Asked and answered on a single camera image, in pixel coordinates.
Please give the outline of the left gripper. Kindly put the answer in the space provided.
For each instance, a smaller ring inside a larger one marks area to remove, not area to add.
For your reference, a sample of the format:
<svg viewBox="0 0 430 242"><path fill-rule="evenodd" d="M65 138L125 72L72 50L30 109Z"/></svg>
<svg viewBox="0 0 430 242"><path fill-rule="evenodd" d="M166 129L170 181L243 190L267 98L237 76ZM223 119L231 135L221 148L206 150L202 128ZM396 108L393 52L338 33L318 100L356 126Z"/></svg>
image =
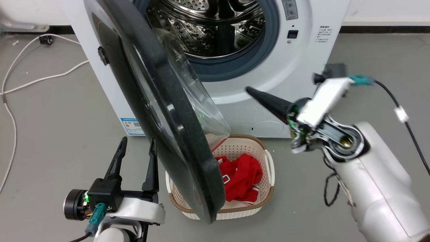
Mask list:
<svg viewBox="0 0 430 242"><path fill-rule="evenodd" d="M113 159L106 171L105 179L119 179L122 160L126 154L128 138L124 136ZM142 191L146 193L159 192L159 169L157 146L155 139L151 139L149 146L149 164ZM161 204L157 203L157 196L145 197L143 192L124 191L123 201L117 212L108 211L100 222L100 226L122 224L136 226L140 223L161 225L165 222L166 212ZM66 196L63 203L63 213L66 219L85 220L87 213L92 209L89 205L87 190L73 189Z"/></svg>

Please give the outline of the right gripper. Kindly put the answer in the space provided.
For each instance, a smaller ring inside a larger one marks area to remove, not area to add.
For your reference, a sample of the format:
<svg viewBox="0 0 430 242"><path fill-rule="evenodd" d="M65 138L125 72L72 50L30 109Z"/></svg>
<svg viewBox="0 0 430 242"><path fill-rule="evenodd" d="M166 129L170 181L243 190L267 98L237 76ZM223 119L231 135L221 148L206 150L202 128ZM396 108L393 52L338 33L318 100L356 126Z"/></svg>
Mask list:
<svg viewBox="0 0 430 242"><path fill-rule="evenodd" d="M291 150L298 154L312 146L311 137L316 134L325 117L348 91L353 83L347 77L344 63L327 64L321 73L313 73L316 89L311 98L301 98L294 103L246 87L246 92L283 123L292 133Z"/></svg>

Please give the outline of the white front-load washing machine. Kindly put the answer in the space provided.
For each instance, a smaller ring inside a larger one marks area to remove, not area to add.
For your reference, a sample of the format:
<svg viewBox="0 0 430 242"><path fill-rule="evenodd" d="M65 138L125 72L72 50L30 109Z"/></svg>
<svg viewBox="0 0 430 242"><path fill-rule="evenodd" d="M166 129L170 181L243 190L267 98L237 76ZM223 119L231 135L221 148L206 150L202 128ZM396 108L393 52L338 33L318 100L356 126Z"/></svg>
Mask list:
<svg viewBox="0 0 430 242"><path fill-rule="evenodd" d="M275 47L255 69L238 78L201 81L230 125L232 134L252 136L250 127L261 121L287 124L264 109L246 91L253 87L288 101L309 97L315 90L313 73L321 73L339 34L350 0L296 0L298 19L286 20L278 4L280 31Z"/></svg>

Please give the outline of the grey-blue rubber door gasket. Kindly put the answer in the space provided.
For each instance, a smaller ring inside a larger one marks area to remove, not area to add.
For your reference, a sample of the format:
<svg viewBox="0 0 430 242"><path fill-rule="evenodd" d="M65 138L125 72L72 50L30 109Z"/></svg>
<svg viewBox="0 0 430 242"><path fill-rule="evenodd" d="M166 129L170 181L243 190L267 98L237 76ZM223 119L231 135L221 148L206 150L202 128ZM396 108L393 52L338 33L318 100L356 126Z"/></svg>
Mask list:
<svg viewBox="0 0 430 242"><path fill-rule="evenodd" d="M149 1L150 0L131 0L147 22L146 10ZM255 69L269 56L270 52L275 47L281 25L278 4L275 0L257 0L257 2L263 10L265 27L255 43L246 50L233 56L217 59L195 58L184 52L201 81L219 82L238 78Z"/></svg>

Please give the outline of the dark round washer door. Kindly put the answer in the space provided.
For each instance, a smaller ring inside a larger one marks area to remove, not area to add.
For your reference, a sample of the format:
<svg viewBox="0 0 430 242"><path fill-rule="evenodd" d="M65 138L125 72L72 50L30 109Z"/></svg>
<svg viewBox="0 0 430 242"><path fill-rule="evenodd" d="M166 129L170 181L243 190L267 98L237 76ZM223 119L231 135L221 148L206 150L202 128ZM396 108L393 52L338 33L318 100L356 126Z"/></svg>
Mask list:
<svg viewBox="0 0 430 242"><path fill-rule="evenodd" d="M84 0L110 67L143 132L192 211L207 224L225 203L213 155L230 126L198 78L175 35L153 29L128 0Z"/></svg>

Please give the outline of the grey door lock plate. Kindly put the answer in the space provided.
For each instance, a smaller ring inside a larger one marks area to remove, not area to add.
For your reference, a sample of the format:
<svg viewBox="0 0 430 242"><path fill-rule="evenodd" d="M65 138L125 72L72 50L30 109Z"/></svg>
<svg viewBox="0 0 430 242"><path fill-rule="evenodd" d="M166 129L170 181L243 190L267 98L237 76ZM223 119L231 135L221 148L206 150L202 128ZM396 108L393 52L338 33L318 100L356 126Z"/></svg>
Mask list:
<svg viewBox="0 0 430 242"><path fill-rule="evenodd" d="M282 0L282 5L287 21L298 19L296 0Z"/></svg>

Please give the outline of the round filter access cover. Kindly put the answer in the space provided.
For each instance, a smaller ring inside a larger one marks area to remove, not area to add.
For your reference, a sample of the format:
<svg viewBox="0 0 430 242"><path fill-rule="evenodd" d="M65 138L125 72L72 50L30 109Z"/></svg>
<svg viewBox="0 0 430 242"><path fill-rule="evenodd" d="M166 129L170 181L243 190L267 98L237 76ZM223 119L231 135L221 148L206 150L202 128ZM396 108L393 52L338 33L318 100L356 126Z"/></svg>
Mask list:
<svg viewBox="0 0 430 242"><path fill-rule="evenodd" d="M261 121L253 124L249 132L260 138L290 138L283 124L277 121Z"/></svg>

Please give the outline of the blue energy label sticker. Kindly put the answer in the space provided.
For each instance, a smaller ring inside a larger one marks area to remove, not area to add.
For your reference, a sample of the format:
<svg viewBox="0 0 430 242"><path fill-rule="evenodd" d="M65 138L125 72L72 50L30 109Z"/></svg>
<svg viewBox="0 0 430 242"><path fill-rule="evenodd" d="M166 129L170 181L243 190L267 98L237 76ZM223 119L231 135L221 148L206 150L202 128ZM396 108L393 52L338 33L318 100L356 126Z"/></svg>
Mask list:
<svg viewBox="0 0 430 242"><path fill-rule="evenodd" d="M129 136L145 136L139 122L135 118L120 118L120 121Z"/></svg>

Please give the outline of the cream plastic laundry basket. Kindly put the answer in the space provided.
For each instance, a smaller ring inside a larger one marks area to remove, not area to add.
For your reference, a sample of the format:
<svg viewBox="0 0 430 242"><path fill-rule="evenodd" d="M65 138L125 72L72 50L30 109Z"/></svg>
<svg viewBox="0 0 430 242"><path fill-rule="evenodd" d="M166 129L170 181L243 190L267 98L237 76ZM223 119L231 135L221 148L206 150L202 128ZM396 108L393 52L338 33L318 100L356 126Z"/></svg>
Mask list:
<svg viewBox="0 0 430 242"><path fill-rule="evenodd" d="M229 160L237 159L242 154L248 154L259 161L262 168L262 179L258 183L258 196L252 205L241 202L225 202L217 213L217 220L237 219L252 216L259 212L273 196L275 185L274 162L270 152L262 141L246 135L232 135L223 142L214 152L215 157L225 156Z"/></svg>

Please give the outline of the red garment with white trim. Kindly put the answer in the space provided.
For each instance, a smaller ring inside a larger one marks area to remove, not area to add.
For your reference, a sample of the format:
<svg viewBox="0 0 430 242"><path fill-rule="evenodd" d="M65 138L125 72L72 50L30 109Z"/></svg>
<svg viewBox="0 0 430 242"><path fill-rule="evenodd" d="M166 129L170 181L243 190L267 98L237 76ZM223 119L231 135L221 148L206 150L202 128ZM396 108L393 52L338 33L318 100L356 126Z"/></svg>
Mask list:
<svg viewBox="0 0 430 242"><path fill-rule="evenodd" d="M222 173L226 201L253 205L264 174L259 161L248 154L242 154L233 161L226 156L216 157L216 160Z"/></svg>

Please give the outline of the perforated steel washer drum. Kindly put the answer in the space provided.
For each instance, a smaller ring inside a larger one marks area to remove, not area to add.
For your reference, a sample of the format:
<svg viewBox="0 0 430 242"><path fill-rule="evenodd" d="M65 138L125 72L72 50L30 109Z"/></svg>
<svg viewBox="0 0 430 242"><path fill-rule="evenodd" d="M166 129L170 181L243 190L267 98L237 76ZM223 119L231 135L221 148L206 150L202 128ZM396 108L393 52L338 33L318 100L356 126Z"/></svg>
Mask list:
<svg viewBox="0 0 430 242"><path fill-rule="evenodd" d="M257 0L150 0L149 24L173 33L187 55L233 56L251 46L265 27Z"/></svg>

